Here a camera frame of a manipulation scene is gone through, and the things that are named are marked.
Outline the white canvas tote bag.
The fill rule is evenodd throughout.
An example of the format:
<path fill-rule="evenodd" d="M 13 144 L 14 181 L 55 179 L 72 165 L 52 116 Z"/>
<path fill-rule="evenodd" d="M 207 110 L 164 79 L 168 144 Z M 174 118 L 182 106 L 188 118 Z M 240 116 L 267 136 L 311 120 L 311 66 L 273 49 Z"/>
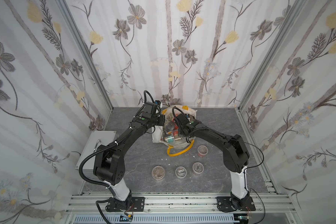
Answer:
<path fill-rule="evenodd" d="M 189 121 L 192 121 L 197 116 L 197 111 L 186 105 L 174 105 L 170 106 L 162 111 L 165 116 L 163 126 L 155 126 L 155 130 L 152 133 L 153 143 L 162 143 L 166 145 L 167 155 L 169 157 L 176 157 L 189 151 L 195 141 L 195 137 L 188 138 L 181 137 L 178 130 L 178 125 L 174 121 L 173 108 L 177 107 L 184 112 Z"/>

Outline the red label seed jar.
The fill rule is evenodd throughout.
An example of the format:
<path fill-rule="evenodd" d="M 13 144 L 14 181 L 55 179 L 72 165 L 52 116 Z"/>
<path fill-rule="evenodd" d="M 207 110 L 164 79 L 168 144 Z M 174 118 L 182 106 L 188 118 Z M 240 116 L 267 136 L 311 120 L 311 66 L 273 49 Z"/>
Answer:
<path fill-rule="evenodd" d="M 205 157 L 209 152 L 209 149 L 205 145 L 200 145 L 197 149 L 197 153 L 200 157 Z"/>

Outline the clear jar dark seeds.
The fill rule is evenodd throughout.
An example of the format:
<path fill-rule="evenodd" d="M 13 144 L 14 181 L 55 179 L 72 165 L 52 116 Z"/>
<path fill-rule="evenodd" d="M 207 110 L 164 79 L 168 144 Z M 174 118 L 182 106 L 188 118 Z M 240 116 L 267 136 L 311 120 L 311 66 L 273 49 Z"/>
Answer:
<path fill-rule="evenodd" d="M 195 162 L 192 166 L 193 168 L 193 172 L 196 174 L 196 175 L 200 175 L 203 173 L 204 171 L 204 166 L 202 163 L 200 162 Z"/>

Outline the small clear seed jar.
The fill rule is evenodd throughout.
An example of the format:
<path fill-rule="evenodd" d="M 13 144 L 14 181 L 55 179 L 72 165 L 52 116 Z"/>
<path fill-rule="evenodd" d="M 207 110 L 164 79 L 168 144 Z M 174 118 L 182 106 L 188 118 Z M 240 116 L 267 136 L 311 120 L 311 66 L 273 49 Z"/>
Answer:
<path fill-rule="evenodd" d="M 183 179 L 187 176 L 187 170 L 185 167 L 177 167 L 176 170 L 175 170 L 175 175 L 177 178 L 179 179 Z"/>

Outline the large clear seed jar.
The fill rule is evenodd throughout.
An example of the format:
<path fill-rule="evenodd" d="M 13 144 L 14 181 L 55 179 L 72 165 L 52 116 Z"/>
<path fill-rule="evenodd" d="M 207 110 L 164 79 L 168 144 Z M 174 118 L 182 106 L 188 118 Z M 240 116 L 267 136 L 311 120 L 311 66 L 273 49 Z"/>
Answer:
<path fill-rule="evenodd" d="M 155 180 L 162 180 L 165 177 L 165 169 L 162 166 L 155 166 L 151 175 Z"/>

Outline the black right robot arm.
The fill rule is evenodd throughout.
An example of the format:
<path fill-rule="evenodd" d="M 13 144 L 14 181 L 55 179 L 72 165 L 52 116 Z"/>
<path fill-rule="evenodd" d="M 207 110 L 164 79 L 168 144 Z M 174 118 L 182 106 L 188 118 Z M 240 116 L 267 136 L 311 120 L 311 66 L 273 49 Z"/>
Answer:
<path fill-rule="evenodd" d="M 223 163 L 231 175 L 230 206 L 236 211 L 246 207 L 250 200 L 246 181 L 250 158 L 247 143 L 238 134 L 226 135 L 207 127 L 199 120 L 189 120 L 178 107 L 172 108 L 172 114 L 180 137 L 185 138 L 187 142 L 192 138 L 200 138 L 221 150 Z"/>

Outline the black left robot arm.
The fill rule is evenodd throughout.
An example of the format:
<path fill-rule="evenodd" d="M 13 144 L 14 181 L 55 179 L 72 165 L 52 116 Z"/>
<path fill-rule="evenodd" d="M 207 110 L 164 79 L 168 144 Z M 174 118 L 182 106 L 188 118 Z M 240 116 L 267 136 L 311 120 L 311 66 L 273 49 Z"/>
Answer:
<path fill-rule="evenodd" d="M 125 155 L 130 147 L 144 134 L 152 134 L 157 126 L 163 126 L 164 115 L 161 113 L 161 102 L 154 100 L 145 90 L 142 107 L 129 122 L 129 127 L 115 141 L 108 145 L 100 145 L 80 163 L 78 172 L 80 177 L 91 184 L 104 186 L 110 190 L 113 197 L 108 202 L 115 202 L 121 209 L 128 209 L 132 204 L 132 192 L 124 182 L 126 171 Z M 98 180 L 87 177 L 84 165 L 94 158 L 93 174 Z"/>

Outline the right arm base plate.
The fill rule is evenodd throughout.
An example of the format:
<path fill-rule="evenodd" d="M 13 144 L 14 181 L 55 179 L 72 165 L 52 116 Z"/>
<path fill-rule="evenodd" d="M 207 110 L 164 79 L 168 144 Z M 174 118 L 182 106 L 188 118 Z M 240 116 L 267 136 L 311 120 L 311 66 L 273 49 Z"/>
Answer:
<path fill-rule="evenodd" d="M 237 197 L 217 197 L 217 209 L 221 212 L 256 211 L 251 197 L 238 199 Z"/>

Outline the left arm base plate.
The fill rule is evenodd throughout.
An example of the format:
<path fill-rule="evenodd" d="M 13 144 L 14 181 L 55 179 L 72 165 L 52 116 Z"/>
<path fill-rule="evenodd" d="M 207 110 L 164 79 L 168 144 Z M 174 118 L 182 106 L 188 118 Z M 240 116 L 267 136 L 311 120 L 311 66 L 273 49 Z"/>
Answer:
<path fill-rule="evenodd" d="M 145 197 L 128 197 L 126 201 L 110 198 L 105 210 L 107 212 L 143 212 L 145 207 Z"/>

